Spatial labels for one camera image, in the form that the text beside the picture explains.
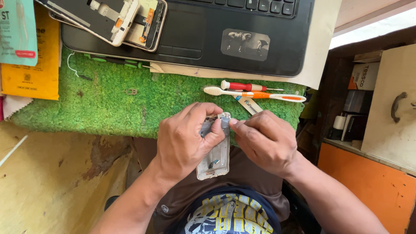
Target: forearm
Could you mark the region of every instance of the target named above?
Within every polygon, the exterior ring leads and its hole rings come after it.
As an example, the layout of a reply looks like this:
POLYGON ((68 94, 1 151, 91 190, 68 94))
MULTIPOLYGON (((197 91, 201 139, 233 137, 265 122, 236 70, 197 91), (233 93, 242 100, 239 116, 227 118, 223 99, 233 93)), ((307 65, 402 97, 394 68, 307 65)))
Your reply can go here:
POLYGON ((349 189, 297 153, 287 178, 306 199, 327 233, 387 233, 374 213, 349 189))
POLYGON ((145 233, 160 199, 176 183, 160 176, 154 160, 136 181, 107 209, 91 234, 145 233))

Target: hand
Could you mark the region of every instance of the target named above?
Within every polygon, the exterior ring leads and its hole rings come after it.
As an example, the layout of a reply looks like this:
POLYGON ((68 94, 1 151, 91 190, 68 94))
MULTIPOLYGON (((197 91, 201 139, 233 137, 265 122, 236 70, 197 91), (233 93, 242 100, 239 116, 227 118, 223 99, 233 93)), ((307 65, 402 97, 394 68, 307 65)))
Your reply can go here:
POLYGON ((214 122, 211 132, 204 138, 199 135, 206 116, 222 112, 223 110, 213 103, 197 102, 160 122, 157 155, 154 160, 165 179, 175 183, 181 181, 197 167, 213 147, 225 139, 221 119, 214 122))
POLYGON ((296 132, 288 122, 265 110, 247 121, 231 119, 230 126, 237 144, 263 170, 282 178, 292 172, 291 166, 300 153, 296 132))

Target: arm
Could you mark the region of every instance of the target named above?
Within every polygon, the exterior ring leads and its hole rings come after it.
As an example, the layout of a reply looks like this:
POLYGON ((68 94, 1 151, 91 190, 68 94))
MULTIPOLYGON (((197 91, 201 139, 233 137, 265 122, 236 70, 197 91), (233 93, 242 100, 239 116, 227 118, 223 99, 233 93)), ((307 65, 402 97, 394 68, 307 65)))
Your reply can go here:
POLYGON ((351 191, 312 165, 297 151, 295 130, 270 111, 247 121, 230 120, 235 140, 265 171, 292 184, 328 233, 388 233, 351 191))
POLYGON ((205 138, 198 134, 206 115, 222 112, 213 103, 193 103, 163 120, 159 124, 156 157, 107 209, 90 233, 144 234, 162 197, 224 140, 220 119, 214 122, 205 138))

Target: green mat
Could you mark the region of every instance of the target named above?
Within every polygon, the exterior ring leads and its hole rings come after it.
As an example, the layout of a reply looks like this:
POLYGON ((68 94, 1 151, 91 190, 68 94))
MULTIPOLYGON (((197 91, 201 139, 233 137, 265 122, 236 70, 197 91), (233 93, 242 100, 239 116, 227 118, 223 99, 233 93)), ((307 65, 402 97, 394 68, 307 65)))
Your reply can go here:
MULTIPOLYGON (((68 68, 67 58, 70 53, 66 48, 62 51, 59 101, 34 99, 33 103, 12 116, 11 120, 16 125, 42 132, 73 131, 157 138, 159 122, 193 102, 213 102, 236 119, 251 116, 232 96, 215 97, 202 91, 203 86, 219 86, 222 79, 154 75, 147 68, 97 62, 76 53, 70 57, 69 64, 79 75, 93 80, 88 81, 77 77, 68 68), (138 94, 127 95, 121 92, 128 88, 137 89, 138 94)), ((296 91, 303 94, 305 91, 305 86, 285 82, 229 81, 281 88, 287 94, 296 91)), ((256 102, 296 129, 303 104, 270 99, 256 102)))

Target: tessco box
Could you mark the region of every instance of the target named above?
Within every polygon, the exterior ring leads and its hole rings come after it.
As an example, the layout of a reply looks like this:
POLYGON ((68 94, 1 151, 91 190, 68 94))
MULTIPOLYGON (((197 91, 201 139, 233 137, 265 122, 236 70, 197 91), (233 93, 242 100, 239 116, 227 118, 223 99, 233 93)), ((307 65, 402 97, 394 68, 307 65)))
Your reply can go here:
POLYGON ((352 71, 349 90, 374 90, 380 62, 357 64, 352 71))

